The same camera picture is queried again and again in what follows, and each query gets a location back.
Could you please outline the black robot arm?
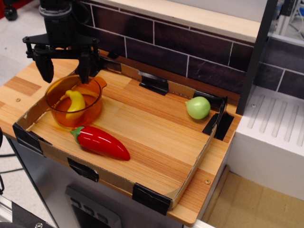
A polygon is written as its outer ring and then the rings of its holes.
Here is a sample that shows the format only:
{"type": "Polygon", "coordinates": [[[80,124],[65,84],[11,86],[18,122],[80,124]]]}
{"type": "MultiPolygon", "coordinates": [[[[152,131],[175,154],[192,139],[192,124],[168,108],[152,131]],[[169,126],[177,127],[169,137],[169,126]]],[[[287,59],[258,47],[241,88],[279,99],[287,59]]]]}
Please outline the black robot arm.
{"type": "Polygon", "coordinates": [[[39,12],[44,18],[46,33],[23,38],[27,57],[35,61],[48,83],[54,76],[53,59],[76,59],[76,72],[83,84],[88,83],[91,69],[99,59],[99,40],[78,31],[78,26],[89,20],[86,6],[78,0],[42,0],[39,12]]]}

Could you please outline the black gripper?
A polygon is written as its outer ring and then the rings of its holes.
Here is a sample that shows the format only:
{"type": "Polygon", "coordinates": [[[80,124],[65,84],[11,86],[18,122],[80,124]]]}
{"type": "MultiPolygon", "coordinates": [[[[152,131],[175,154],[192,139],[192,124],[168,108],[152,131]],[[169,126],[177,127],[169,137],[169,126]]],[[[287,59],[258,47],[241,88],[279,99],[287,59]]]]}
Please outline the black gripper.
{"type": "Polygon", "coordinates": [[[98,39],[80,34],[79,24],[71,10],[41,10],[46,33],[26,36],[27,57],[35,60],[44,81],[51,83],[54,67],[51,59],[78,59],[82,84],[88,83],[91,61],[98,59],[98,39]]]}

